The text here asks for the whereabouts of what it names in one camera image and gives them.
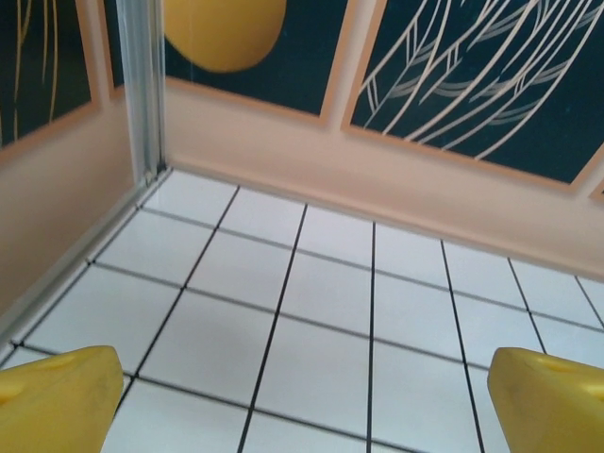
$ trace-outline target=peach frame border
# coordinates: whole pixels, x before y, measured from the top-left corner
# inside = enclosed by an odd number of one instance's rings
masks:
[[[367,65],[369,64],[369,58],[371,58],[371,53],[373,51],[374,43],[376,42],[376,38],[378,36],[379,26],[381,23],[381,18],[386,9],[386,4],[388,0],[377,0],[376,8],[374,10],[374,15],[371,20],[371,24],[369,27],[369,32],[367,34],[367,40],[365,42],[365,46],[361,53],[361,59],[359,61],[359,66],[357,69],[357,73],[355,75],[355,79],[352,85],[352,90],[348,97],[348,102],[346,104],[346,109],[344,112],[344,119],[342,121],[342,131],[346,132],[350,135],[362,137],[374,141],[378,141],[380,143],[386,143],[390,145],[401,147],[401,144],[405,145],[406,148],[411,149],[413,152],[420,152],[423,154],[428,154],[434,157],[438,157],[441,159],[447,159],[449,161],[457,162],[462,165],[469,165],[475,168],[484,169],[490,171],[492,173],[497,173],[499,175],[514,177],[516,179],[521,179],[529,183],[539,184],[545,186],[547,188],[556,189],[565,193],[576,193],[581,184],[585,182],[585,179],[591,174],[591,172],[597,167],[597,165],[604,159],[604,144],[602,144],[598,150],[594,153],[594,155],[589,159],[589,161],[585,164],[585,166],[581,169],[579,174],[575,177],[573,182],[570,184],[566,184],[564,182],[557,181],[555,179],[551,179],[545,176],[537,176],[527,172],[523,172],[521,170],[515,170],[510,167],[506,167],[503,165],[499,165],[497,163],[474,160],[470,157],[463,156],[461,154],[446,151],[440,148],[435,148],[428,145],[423,145],[419,143],[409,142],[404,139],[399,139],[393,136],[385,136],[380,134],[379,132],[363,129],[359,126],[353,126],[350,124],[352,121],[352,115],[354,113],[354,109],[357,103],[357,93],[362,84],[362,80],[364,78]]]
[[[62,130],[75,125],[83,118],[86,118],[101,109],[98,78],[94,66],[94,52],[92,50],[92,34],[86,2],[85,0],[75,0],[75,6],[77,8],[77,20],[79,22],[82,48],[84,49],[84,60],[88,76],[88,85],[91,91],[91,100],[47,125],[41,126],[33,132],[30,132],[23,138],[19,138],[15,142],[3,147],[2,152],[0,152],[0,169],[11,159],[19,157],[28,149],[43,143],[45,140],[50,139]]]

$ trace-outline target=yellow object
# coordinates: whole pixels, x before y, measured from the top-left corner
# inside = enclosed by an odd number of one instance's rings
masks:
[[[489,392],[512,453],[604,452],[604,370],[501,348]]]
[[[0,372],[0,451],[98,453],[123,385],[108,346]]]
[[[279,37],[286,0],[164,0],[165,36],[208,71],[251,68]]]

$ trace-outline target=floor tile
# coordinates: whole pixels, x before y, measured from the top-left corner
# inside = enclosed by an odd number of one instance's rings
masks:
[[[374,335],[461,360],[449,291],[376,276]]]
[[[281,312],[369,334],[371,272],[296,254]]]
[[[365,453],[366,442],[308,428],[259,413],[245,439],[244,453]]]
[[[176,295],[174,288],[92,267],[27,344],[59,353],[111,345],[134,372]]]
[[[50,356],[20,347],[12,356],[10,356],[10,359],[8,359],[7,362],[2,365],[1,369],[8,370],[9,368],[14,368],[15,366],[25,365],[31,361],[41,361],[43,359],[47,359],[48,357]]]
[[[371,453],[401,453],[405,451],[411,450],[403,450],[399,448],[390,448],[388,446],[383,446],[380,444],[372,443],[371,445]]]
[[[99,262],[183,284],[211,231],[140,211]]]
[[[541,352],[527,311],[507,309],[460,295],[455,296],[455,303],[469,362],[490,366],[499,347],[524,347]]]
[[[506,258],[452,243],[445,252],[453,290],[525,307]]]
[[[575,277],[525,262],[512,264],[531,310],[602,327]]]
[[[256,407],[365,435],[368,349],[367,340],[279,319]]]
[[[588,278],[580,278],[581,285],[592,301],[600,319],[604,319],[604,283]]]
[[[174,171],[145,207],[214,226],[235,189],[231,184]]]
[[[127,224],[130,219],[134,216],[136,212],[136,207],[132,207],[127,210],[124,215],[116,222],[116,224],[111,228],[111,230],[105,235],[103,239],[101,239],[92,249],[92,251],[88,255],[89,260],[95,260],[100,252],[109,244],[113,238],[120,232],[120,230]]]
[[[604,332],[535,315],[547,354],[604,368]]]
[[[376,225],[376,269],[448,288],[441,242]]]
[[[374,439],[430,452],[479,451],[461,364],[385,344],[374,348]]]
[[[40,321],[40,319],[52,308],[52,306],[55,305],[57,299],[63,295],[65,290],[67,290],[70,285],[76,281],[76,279],[83,275],[87,268],[88,266],[86,263],[82,263],[81,265],[77,266],[77,268],[70,276],[67,277],[60,287],[49,295],[48,298],[40,305],[40,307],[35,310],[31,317],[29,317],[27,321],[21,327],[19,327],[19,330],[12,335],[12,341],[19,343],[38,323],[38,321]]]
[[[304,205],[265,193],[241,189],[221,227],[294,245]]]
[[[489,453],[510,453],[503,430],[499,425],[493,401],[489,395],[487,386],[489,372],[473,367],[470,367],[469,371],[484,449]]]
[[[184,293],[141,375],[249,404],[273,315]]]
[[[217,233],[189,286],[274,310],[291,255],[290,250]]]
[[[309,207],[298,247],[371,267],[372,237],[371,222]]]
[[[246,411],[137,381],[109,430],[103,453],[237,451]]]

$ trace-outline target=dark green panel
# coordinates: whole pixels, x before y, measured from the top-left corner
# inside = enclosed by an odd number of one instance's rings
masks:
[[[120,26],[117,16],[116,0],[103,0],[105,3],[105,18],[107,20],[107,35],[109,38],[109,56],[113,73],[113,87],[124,85],[124,67],[122,66],[122,49],[120,47]]]
[[[388,0],[352,124],[571,183],[604,143],[603,9]]]
[[[23,31],[27,17],[29,22],[21,45],[19,88],[16,95],[19,4],[8,0],[0,2],[0,109],[3,147],[91,101],[76,1],[20,1]],[[47,22],[44,21],[44,3],[48,5]]]
[[[271,53],[251,69],[213,74],[166,42],[166,74],[318,115],[325,97],[347,0],[289,0]]]

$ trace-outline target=white tile floor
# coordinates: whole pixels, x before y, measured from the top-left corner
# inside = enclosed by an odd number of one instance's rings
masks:
[[[173,172],[0,364],[115,346],[105,453],[498,453],[495,350],[604,367],[602,317],[602,283]]]

